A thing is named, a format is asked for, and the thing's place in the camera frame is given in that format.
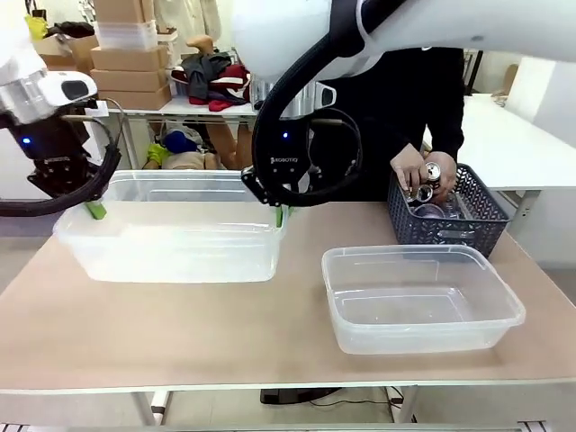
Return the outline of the white side table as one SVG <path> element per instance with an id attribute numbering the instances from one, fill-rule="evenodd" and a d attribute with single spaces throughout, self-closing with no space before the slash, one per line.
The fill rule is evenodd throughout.
<path id="1" fill-rule="evenodd" d="M 541 265 L 576 267 L 576 148 L 498 106 L 464 98 L 458 160 L 511 208 L 509 234 Z"/>

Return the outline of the pile of dark red clothes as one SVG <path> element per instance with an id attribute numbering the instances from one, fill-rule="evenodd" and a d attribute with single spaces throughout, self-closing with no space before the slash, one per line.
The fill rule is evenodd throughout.
<path id="1" fill-rule="evenodd" d="M 227 53 L 192 54 L 171 71 L 170 77 L 189 104 L 206 105 L 210 112 L 249 103 L 251 76 Z"/>

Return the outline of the white table with clothes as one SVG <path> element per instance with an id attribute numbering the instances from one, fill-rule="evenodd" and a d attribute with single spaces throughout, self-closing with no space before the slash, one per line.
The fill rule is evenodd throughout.
<path id="1" fill-rule="evenodd" d="M 121 132 L 121 165 L 127 169 L 141 169 L 145 163 L 149 144 L 154 134 L 150 132 L 144 137 L 144 126 L 151 123 L 185 123 L 226 124 L 234 136 L 237 136 L 238 125 L 250 124 L 257 113 L 251 105 L 233 106 L 222 112 L 210 112 L 207 106 L 191 105 L 188 100 L 177 96 L 159 110 L 128 110 L 124 109 L 125 124 Z"/>

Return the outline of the wooden mannequin part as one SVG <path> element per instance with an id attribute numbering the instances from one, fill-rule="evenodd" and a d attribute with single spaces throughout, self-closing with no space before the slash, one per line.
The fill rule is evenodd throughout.
<path id="1" fill-rule="evenodd" d="M 197 35 L 189 38 L 186 41 L 186 46 L 197 49 L 203 55 L 213 55 L 215 53 L 213 39 L 209 35 Z"/>

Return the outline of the person's right hand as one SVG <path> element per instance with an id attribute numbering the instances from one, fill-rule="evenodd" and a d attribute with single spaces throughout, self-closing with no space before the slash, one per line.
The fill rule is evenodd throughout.
<path id="1" fill-rule="evenodd" d="M 411 144 L 407 144 L 391 160 L 391 169 L 397 176 L 400 187 L 406 192 L 418 189 L 428 180 L 425 160 Z"/>

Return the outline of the black chair frame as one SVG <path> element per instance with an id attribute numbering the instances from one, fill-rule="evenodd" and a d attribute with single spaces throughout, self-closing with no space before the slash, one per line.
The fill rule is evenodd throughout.
<path id="1" fill-rule="evenodd" d="M 474 84 L 482 64 L 483 54 L 483 50 L 467 49 L 464 52 L 463 81 L 466 95 L 473 94 Z"/>

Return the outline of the dark blue woven plastic basket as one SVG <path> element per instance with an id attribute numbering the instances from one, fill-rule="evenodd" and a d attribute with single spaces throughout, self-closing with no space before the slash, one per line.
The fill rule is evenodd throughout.
<path id="1" fill-rule="evenodd" d="M 465 245 L 488 257 L 510 222 L 489 188 L 466 164 L 457 166 L 455 194 L 472 213 L 471 220 L 424 219 L 412 214 L 420 205 L 405 197 L 396 178 L 390 183 L 388 210 L 396 239 L 403 245 Z"/>

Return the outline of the small cardboard box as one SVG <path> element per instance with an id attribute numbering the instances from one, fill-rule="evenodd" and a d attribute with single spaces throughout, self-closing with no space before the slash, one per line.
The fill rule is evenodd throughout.
<path id="1" fill-rule="evenodd" d="M 153 0 L 94 0 L 99 23 L 148 23 L 155 19 Z"/>

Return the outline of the flat cardboard box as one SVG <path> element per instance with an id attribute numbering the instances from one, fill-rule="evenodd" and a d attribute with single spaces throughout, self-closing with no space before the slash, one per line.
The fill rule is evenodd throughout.
<path id="1" fill-rule="evenodd" d="M 151 93 L 167 85 L 164 69 L 146 72 L 93 69 L 91 77 L 100 91 Z"/>
<path id="2" fill-rule="evenodd" d="M 149 72 L 168 66 L 167 49 L 160 45 L 149 50 L 96 47 L 90 50 L 90 54 L 97 70 Z"/>
<path id="3" fill-rule="evenodd" d="M 157 111 L 172 100 L 168 85 L 155 92 L 99 91 L 98 95 L 101 100 L 113 99 L 124 110 Z"/>

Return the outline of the person's right forearm black sleeve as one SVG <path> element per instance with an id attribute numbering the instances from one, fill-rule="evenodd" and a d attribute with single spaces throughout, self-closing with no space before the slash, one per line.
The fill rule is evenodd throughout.
<path id="1" fill-rule="evenodd" d="M 411 106 L 407 109 L 396 109 L 391 113 L 390 124 L 402 146 L 410 144 L 417 152 L 421 151 L 427 127 L 423 111 Z"/>

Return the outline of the blue cap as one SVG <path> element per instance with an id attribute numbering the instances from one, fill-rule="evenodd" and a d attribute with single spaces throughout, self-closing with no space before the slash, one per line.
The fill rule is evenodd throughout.
<path id="1" fill-rule="evenodd" d="M 163 144 L 173 154 L 195 152 L 197 150 L 196 143 L 192 139 L 187 138 L 180 130 L 173 130 L 167 133 L 163 138 Z"/>

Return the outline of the person's left hand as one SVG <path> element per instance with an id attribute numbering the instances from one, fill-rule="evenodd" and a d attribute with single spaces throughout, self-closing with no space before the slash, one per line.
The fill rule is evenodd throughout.
<path id="1" fill-rule="evenodd" d="M 435 190 L 435 200 L 442 202 L 455 188 L 457 164 L 450 155 L 441 151 L 429 153 L 425 161 L 427 163 L 435 163 L 440 168 L 440 178 L 438 188 Z"/>

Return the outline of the yellow green cloth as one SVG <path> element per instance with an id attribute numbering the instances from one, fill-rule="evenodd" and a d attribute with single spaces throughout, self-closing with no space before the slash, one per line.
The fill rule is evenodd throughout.
<path id="1" fill-rule="evenodd" d="M 147 162 L 144 169 L 161 169 L 166 159 L 173 155 L 166 147 L 159 143 L 148 146 Z"/>

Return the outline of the white table leg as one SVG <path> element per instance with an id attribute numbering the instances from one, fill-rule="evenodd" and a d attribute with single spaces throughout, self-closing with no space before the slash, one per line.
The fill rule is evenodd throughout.
<path id="1" fill-rule="evenodd" d="M 145 392 L 133 392 L 131 394 L 141 422 L 145 426 L 162 426 L 167 418 L 169 402 L 172 398 L 171 391 L 155 391 L 149 400 Z"/>
<path id="2" fill-rule="evenodd" d="M 394 420 L 397 423 L 414 423 L 417 422 L 415 417 L 416 405 L 419 396 L 419 387 L 417 385 L 404 386 L 399 389 L 393 387 L 392 390 L 401 399 L 394 410 Z"/>

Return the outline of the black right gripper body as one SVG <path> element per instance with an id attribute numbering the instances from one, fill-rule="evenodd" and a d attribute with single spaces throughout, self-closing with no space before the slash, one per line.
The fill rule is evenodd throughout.
<path id="1" fill-rule="evenodd" d="M 273 189 L 280 186 L 292 192 L 313 192 L 317 189 L 317 170 L 311 162 L 310 146 L 314 138 L 312 117 L 280 119 L 274 125 L 268 142 L 267 162 Z"/>

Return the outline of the brown cardboard cutout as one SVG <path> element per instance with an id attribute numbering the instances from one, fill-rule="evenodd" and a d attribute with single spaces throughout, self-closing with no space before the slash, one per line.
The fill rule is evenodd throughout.
<path id="1" fill-rule="evenodd" d="M 514 80 L 518 73 L 519 64 L 511 64 L 508 66 L 504 78 L 502 92 L 505 96 L 509 96 Z"/>

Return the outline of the small clear plastic bin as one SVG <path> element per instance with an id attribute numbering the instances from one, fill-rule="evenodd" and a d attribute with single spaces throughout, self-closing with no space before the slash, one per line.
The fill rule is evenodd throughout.
<path id="1" fill-rule="evenodd" d="M 349 355 L 490 349 L 526 320 L 520 299 L 471 247 L 338 247 L 321 267 L 334 334 Z"/>

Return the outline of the crushed clear plastic bottle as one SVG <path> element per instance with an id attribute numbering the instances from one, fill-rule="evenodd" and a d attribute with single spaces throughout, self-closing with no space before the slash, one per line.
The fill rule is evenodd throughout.
<path id="1" fill-rule="evenodd" d="M 448 219 L 470 221 L 473 218 L 464 199 L 459 193 L 450 193 L 442 205 L 443 212 Z"/>

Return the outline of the hanging white coat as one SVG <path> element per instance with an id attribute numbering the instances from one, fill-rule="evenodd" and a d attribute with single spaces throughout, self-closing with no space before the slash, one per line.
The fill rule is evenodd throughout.
<path id="1" fill-rule="evenodd" d="M 184 39 L 208 35 L 214 41 L 221 36 L 221 18 L 216 0 L 154 0 L 156 22 L 175 28 Z"/>

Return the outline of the stack of translucent plastic tubs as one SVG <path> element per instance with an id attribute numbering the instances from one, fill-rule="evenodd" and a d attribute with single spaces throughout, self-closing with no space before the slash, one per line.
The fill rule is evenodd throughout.
<path id="1" fill-rule="evenodd" d="M 152 50 L 158 45 L 154 20 L 143 23 L 95 22 L 94 31 L 103 50 Z"/>

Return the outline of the person's black sweater torso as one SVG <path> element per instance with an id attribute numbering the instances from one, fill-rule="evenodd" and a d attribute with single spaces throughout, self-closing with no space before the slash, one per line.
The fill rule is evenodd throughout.
<path id="1" fill-rule="evenodd" d="M 358 180 L 339 193 L 340 202 L 383 202 L 390 180 L 397 177 L 391 160 L 406 146 L 392 129 L 391 113 L 396 109 L 418 107 L 427 113 L 428 69 L 432 47 L 390 51 L 364 73 L 328 81 L 337 90 L 335 109 L 348 114 L 357 124 L 364 148 L 363 171 Z M 422 157 L 432 149 L 431 132 L 426 127 Z"/>

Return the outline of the black floor base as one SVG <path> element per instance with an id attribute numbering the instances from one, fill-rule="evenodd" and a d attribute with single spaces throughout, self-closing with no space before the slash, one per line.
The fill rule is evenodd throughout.
<path id="1" fill-rule="evenodd" d="M 268 389 L 260 391 L 260 402 L 273 406 L 301 404 L 325 398 L 338 391 L 339 388 Z"/>

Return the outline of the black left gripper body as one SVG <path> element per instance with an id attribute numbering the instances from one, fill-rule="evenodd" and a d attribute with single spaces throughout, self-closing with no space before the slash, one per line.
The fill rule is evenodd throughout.
<path id="1" fill-rule="evenodd" d="M 9 115 L 7 129 L 33 162 L 34 170 L 96 169 L 98 172 L 99 166 L 90 161 L 92 155 L 84 148 L 89 139 L 88 122 L 107 132 L 101 121 L 74 114 L 55 115 L 28 124 L 19 123 Z"/>

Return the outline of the large clear plastic bin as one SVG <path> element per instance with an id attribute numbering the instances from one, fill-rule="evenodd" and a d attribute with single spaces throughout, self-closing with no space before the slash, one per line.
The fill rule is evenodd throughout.
<path id="1" fill-rule="evenodd" d="M 53 233 L 90 278 L 112 283 L 268 281 L 290 215 L 226 170 L 120 170 L 100 204 L 102 219 L 79 204 Z"/>

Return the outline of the clear bottle with pink label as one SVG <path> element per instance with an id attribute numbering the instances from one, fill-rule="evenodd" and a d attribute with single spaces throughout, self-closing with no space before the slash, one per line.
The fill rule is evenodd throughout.
<path id="1" fill-rule="evenodd" d="M 411 211 L 413 215 L 424 219 L 444 219 L 446 217 L 444 210 L 432 202 L 414 206 Z"/>

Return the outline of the person's left forearm black sleeve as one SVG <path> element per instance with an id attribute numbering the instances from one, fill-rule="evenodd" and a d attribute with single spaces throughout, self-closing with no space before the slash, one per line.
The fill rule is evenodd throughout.
<path id="1" fill-rule="evenodd" d="M 464 143 L 464 51 L 432 48 L 427 76 L 426 122 L 432 149 L 457 160 Z"/>

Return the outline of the yellow bag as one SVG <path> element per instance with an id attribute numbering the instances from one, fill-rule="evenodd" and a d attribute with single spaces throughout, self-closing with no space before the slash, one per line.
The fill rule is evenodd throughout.
<path id="1" fill-rule="evenodd" d="M 48 22 L 44 18 L 26 14 L 24 20 L 33 41 L 41 41 L 48 34 Z"/>

